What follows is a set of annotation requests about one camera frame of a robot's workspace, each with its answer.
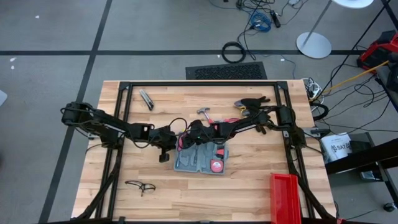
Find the hammer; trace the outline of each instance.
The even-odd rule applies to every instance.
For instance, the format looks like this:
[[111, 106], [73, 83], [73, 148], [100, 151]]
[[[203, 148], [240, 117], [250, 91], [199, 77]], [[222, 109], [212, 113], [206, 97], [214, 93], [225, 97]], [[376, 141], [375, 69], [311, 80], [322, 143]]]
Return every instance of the hammer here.
[[210, 119], [209, 115], [206, 113], [206, 110], [210, 110], [210, 108], [200, 108], [199, 110], [197, 110], [197, 114], [201, 114], [201, 113], [205, 114], [209, 124], [214, 123], [214, 121], [212, 119]]

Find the butcher block table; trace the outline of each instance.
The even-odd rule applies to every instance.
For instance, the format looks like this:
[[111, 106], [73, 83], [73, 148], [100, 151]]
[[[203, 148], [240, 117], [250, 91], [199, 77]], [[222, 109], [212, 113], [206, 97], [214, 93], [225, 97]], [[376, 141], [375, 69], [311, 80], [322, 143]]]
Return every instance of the butcher block table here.
[[[119, 82], [103, 83], [98, 109], [108, 114], [114, 113]], [[313, 127], [303, 81], [288, 80], [287, 83], [297, 126]], [[155, 107], [152, 111], [148, 110], [139, 89], [145, 89], [154, 101]], [[124, 114], [126, 92], [119, 118]], [[214, 120], [240, 118], [240, 110], [234, 108], [233, 103], [241, 98], [262, 96], [271, 99], [270, 105], [276, 104], [272, 86], [135, 86], [128, 122], [152, 123], [155, 128], [159, 128], [168, 125], [174, 118], [181, 117], [188, 124], [200, 119], [204, 125], [208, 125], [204, 115], [197, 114], [200, 108], [211, 108], [208, 114]], [[271, 114], [271, 119], [276, 122], [274, 113]], [[176, 121], [172, 125], [172, 131], [178, 133], [184, 127], [183, 121]], [[90, 141], [88, 147], [99, 143], [100, 140], [95, 139]], [[225, 165], [225, 175], [208, 175], [174, 171], [174, 150], [169, 151], [168, 162], [159, 163], [160, 149], [153, 146], [139, 149], [130, 140], [125, 140], [113, 219], [123, 216], [126, 220], [145, 221], [270, 221], [271, 173], [289, 173], [282, 133], [267, 130], [267, 134], [263, 135], [251, 129], [237, 134], [227, 145], [229, 158]], [[320, 148], [317, 140], [311, 138], [307, 138], [307, 145]], [[322, 155], [306, 148], [302, 151], [310, 189], [328, 212], [335, 214]], [[87, 152], [73, 217], [84, 211], [100, 188], [105, 155], [106, 149], [99, 146]], [[144, 193], [141, 197], [141, 191], [127, 186], [124, 183], [126, 180], [153, 184], [156, 190], [151, 194]], [[110, 188], [104, 198], [103, 216], [108, 210], [109, 193]], [[300, 189], [300, 203], [306, 217], [308, 213], [303, 196]]]

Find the gray tool case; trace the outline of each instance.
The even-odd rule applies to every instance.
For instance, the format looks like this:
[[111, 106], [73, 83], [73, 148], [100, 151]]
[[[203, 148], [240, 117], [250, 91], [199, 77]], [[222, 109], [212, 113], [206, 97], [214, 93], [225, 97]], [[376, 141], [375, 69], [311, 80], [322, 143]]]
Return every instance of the gray tool case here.
[[[217, 157], [217, 149], [224, 149], [223, 158]], [[194, 145], [181, 151], [175, 150], [174, 170], [181, 172], [202, 172], [204, 174], [222, 175], [225, 173], [225, 164], [228, 158], [228, 149], [225, 144], [217, 145], [212, 142]], [[211, 160], [222, 161], [223, 169], [220, 172], [211, 170]]]

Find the black tape line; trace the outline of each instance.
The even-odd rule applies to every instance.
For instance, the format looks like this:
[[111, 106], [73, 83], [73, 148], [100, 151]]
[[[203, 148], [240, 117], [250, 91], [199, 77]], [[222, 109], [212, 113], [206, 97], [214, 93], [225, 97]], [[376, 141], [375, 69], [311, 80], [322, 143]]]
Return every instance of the black tape line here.
[[[109, 15], [109, 10], [112, 5], [112, 0], [107, 0], [104, 8], [104, 12], [102, 14], [101, 22], [99, 23], [98, 31], [94, 40], [93, 48], [90, 53], [90, 57], [87, 61], [87, 66], [85, 73], [83, 75], [83, 79], [80, 84], [80, 89], [76, 98], [77, 102], [82, 102], [84, 95], [86, 93], [88, 80], [90, 79], [91, 71], [93, 69], [93, 65], [95, 62], [96, 54], [95, 52], [98, 50], [100, 46], [101, 38], [104, 32], [106, 20]], [[63, 172], [63, 168], [65, 167], [65, 162], [68, 157], [70, 143], [72, 142], [74, 128], [68, 127], [65, 138], [63, 139], [63, 144], [61, 147], [61, 152], [58, 157], [57, 165], [55, 166], [55, 170], [52, 176], [52, 180], [50, 183], [49, 191], [47, 192], [47, 196], [45, 198], [45, 202], [43, 205], [42, 213], [40, 214], [39, 223], [47, 223], [49, 221], [49, 217], [51, 214], [51, 209], [54, 204], [55, 196], [57, 195], [57, 190], [59, 183], [61, 181], [61, 176]]]
[[[299, 50], [251, 50], [264, 55], [302, 55]], [[361, 55], [364, 50], [332, 50], [330, 55]], [[242, 54], [240, 50], [225, 50], [227, 55]], [[156, 55], [221, 55], [220, 50], [9, 50], [0, 51], [0, 56], [156, 56]]]

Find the red plastic bin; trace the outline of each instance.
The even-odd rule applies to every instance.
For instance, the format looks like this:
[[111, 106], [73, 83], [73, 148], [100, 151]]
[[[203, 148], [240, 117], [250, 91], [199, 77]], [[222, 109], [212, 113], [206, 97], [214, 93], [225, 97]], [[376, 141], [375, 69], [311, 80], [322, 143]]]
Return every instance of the red plastic bin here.
[[272, 224], [301, 224], [296, 175], [271, 174]]

